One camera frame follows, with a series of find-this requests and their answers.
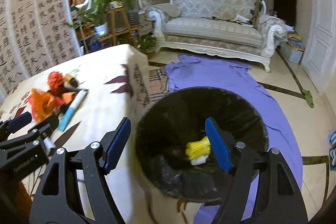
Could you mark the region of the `white black pen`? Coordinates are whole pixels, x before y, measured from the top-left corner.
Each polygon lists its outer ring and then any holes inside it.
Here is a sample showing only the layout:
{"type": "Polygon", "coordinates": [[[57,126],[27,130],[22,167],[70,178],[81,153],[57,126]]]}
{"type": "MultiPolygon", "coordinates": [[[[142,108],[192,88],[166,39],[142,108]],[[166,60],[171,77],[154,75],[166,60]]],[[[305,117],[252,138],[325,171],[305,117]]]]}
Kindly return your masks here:
{"type": "Polygon", "coordinates": [[[57,147],[45,132],[43,133],[43,144],[45,146],[45,152],[47,156],[52,156],[55,153],[57,147]]]}

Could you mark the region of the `orange plastic bag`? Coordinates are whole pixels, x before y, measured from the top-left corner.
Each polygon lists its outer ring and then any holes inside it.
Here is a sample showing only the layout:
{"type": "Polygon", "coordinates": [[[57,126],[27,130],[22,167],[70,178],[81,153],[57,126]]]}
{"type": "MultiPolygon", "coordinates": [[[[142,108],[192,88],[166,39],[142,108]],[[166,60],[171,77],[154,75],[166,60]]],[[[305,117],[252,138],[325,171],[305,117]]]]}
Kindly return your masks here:
{"type": "Polygon", "coordinates": [[[28,102],[31,106],[31,114],[36,122],[45,120],[57,108],[57,103],[51,93],[35,88],[31,89],[28,102]]]}

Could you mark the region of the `white and cyan tube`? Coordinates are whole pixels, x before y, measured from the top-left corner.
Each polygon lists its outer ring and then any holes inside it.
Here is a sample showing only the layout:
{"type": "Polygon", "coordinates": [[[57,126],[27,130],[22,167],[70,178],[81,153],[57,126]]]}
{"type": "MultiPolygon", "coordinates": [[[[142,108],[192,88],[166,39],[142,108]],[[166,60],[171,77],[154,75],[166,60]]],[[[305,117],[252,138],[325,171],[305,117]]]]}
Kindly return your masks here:
{"type": "Polygon", "coordinates": [[[61,119],[58,130],[64,131],[68,124],[70,123],[73,115],[75,114],[75,111],[78,109],[82,101],[87,96],[88,91],[87,90],[81,90],[78,92],[72,103],[70,104],[69,108],[67,109],[66,113],[64,114],[63,118],[61,119]]]}

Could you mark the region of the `small orange paper piece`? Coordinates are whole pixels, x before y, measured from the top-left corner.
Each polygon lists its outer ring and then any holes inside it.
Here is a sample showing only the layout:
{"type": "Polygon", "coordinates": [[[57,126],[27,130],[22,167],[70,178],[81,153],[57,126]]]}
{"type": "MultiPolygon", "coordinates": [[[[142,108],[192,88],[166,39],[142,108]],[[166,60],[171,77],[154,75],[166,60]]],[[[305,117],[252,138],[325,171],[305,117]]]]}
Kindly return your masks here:
{"type": "Polygon", "coordinates": [[[62,94],[62,100],[65,104],[70,104],[76,97],[76,92],[66,92],[62,94]]]}

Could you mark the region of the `yellow honeycomb paper ball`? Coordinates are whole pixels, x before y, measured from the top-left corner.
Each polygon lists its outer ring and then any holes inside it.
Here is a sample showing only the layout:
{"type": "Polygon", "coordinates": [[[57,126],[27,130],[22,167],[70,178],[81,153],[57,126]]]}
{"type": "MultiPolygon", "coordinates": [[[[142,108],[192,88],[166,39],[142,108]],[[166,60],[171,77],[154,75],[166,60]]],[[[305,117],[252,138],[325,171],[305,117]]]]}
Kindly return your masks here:
{"type": "Polygon", "coordinates": [[[197,166],[204,164],[211,153],[211,145],[208,137],[205,136],[199,141],[187,143],[185,153],[191,165],[197,166]]]}

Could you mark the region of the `red tube black cap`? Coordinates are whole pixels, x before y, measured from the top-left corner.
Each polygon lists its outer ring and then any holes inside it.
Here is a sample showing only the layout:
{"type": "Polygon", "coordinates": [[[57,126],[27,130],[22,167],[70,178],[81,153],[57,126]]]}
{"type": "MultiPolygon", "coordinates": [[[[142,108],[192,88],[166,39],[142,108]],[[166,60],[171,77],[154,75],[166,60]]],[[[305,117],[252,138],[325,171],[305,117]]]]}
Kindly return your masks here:
{"type": "Polygon", "coordinates": [[[53,109],[54,114],[56,115],[65,114],[68,109],[68,105],[65,104],[60,97],[54,97],[54,102],[55,102],[55,107],[53,109]]]}

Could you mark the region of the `black trash bin with liner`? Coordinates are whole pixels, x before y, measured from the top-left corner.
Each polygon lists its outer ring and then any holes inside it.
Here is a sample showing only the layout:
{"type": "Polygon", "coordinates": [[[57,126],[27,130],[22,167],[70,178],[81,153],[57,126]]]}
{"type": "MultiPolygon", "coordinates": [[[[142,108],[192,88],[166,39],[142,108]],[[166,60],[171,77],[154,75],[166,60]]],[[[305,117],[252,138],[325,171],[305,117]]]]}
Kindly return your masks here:
{"type": "Polygon", "coordinates": [[[218,166],[206,138],[210,117],[236,141],[258,151],[268,149],[265,124],[243,97],[209,87],[170,93],[140,120],[135,143],[143,173],[162,194],[217,205],[228,192],[232,178],[218,166]]]}

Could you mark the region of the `floral cream tablecloth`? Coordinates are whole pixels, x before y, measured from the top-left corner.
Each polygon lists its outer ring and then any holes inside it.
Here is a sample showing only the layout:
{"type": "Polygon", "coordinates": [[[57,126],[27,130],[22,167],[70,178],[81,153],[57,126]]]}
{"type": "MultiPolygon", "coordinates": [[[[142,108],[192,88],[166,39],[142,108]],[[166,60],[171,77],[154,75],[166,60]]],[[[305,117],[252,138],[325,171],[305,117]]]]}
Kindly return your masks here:
{"type": "MultiPolygon", "coordinates": [[[[106,177],[124,223],[192,223],[199,205],[164,196],[144,176],[135,154],[137,125],[151,102],[147,57],[134,47],[126,44],[84,55],[23,81],[3,103],[2,121],[31,114],[31,89],[47,89],[51,72],[74,69],[78,70],[79,88],[88,89],[88,94],[66,129],[57,128],[50,136],[57,147],[55,153],[61,147],[68,152],[81,150],[129,118],[129,139],[117,167],[106,177]]],[[[26,135],[37,123],[31,121],[1,143],[26,135]]],[[[30,223],[34,196],[49,162],[19,182],[1,182],[1,223],[30,223]]]]}

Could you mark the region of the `gold tube black cap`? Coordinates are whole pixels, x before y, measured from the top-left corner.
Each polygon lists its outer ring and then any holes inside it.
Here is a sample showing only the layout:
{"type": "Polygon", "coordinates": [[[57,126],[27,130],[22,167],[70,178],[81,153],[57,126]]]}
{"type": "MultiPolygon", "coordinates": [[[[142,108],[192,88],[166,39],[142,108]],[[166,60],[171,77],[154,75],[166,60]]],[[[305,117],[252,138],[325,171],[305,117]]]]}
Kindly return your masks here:
{"type": "Polygon", "coordinates": [[[66,74],[63,77],[64,81],[68,83],[71,87],[77,88],[79,86],[79,83],[77,79],[75,79],[73,76],[70,74],[66,74]]]}

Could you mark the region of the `blue white shoes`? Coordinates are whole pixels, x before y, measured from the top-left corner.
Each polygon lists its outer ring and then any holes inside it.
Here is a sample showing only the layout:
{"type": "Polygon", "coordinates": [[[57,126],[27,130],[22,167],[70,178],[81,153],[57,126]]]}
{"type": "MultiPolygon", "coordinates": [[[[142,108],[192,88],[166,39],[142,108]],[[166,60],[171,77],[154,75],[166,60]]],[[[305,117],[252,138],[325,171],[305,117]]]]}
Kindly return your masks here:
{"type": "Polygon", "coordinates": [[[330,170],[336,170],[336,131],[330,134],[328,142],[331,145],[329,149],[330,170]]]}

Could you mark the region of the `green cloth on floor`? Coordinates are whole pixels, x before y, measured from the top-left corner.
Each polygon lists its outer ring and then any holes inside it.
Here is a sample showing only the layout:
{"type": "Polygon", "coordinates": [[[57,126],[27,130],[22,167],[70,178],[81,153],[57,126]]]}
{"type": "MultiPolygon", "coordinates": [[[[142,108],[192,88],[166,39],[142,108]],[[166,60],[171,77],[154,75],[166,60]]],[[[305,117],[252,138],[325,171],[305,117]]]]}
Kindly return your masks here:
{"type": "Polygon", "coordinates": [[[304,95],[304,98],[307,102],[307,104],[311,107],[314,108],[314,102],[313,102],[313,96],[311,95],[311,92],[305,89],[301,90],[302,94],[304,95]]]}

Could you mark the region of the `plaid cloth on floor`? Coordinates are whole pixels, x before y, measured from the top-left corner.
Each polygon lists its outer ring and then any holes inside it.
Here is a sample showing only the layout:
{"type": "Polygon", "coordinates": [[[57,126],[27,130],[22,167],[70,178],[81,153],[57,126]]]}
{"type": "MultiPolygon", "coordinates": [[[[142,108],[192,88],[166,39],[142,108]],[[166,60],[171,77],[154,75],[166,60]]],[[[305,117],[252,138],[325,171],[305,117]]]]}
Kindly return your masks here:
{"type": "Polygon", "coordinates": [[[157,102],[169,92],[169,79],[164,67],[149,71],[151,102],[157,102]]]}

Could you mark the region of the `wooden plant stand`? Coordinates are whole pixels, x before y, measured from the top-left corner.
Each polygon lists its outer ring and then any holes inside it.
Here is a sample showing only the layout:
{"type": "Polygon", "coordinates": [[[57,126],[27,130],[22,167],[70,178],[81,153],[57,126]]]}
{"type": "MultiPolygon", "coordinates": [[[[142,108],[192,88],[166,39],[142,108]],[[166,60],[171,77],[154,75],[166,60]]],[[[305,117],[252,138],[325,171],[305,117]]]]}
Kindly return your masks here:
{"type": "Polygon", "coordinates": [[[109,33],[101,38],[98,38],[99,42],[105,42],[110,40],[111,46],[116,46],[118,37],[126,35],[128,42],[134,47],[137,47],[134,34],[141,29],[141,25],[131,25],[129,18],[127,17],[126,8],[120,7],[107,11],[108,28],[109,33]]]}

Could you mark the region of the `white panel door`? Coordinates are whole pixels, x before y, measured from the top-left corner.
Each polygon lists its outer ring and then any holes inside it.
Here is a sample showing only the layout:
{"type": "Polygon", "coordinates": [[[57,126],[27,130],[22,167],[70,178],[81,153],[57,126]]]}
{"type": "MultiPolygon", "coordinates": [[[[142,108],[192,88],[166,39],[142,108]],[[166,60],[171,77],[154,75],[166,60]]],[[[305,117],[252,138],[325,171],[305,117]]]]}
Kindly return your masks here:
{"type": "Polygon", "coordinates": [[[335,0],[312,0],[310,34],[301,65],[322,94],[335,69],[335,0]]]}

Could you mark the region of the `purple cloth on floor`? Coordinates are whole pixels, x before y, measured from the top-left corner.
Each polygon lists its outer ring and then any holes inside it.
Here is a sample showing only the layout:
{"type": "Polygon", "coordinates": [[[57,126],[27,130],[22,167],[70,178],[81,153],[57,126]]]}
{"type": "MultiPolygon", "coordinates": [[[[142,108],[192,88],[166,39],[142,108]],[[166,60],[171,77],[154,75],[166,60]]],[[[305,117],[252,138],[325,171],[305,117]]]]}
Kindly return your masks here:
{"type": "MultiPolygon", "coordinates": [[[[209,87],[236,93],[247,100],[260,114],[268,133],[269,147],[260,152],[268,152],[271,148],[279,149],[301,190],[303,165],[294,133],[279,104],[247,70],[248,66],[243,63],[188,55],[181,55],[179,61],[165,66],[170,93],[186,88],[209,87]]],[[[258,179],[259,172],[256,170],[252,176],[243,219],[252,215],[258,179]]],[[[217,204],[212,217],[207,218],[206,211],[202,209],[197,213],[194,222],[213,223],[221,203],[217,204]]]]}

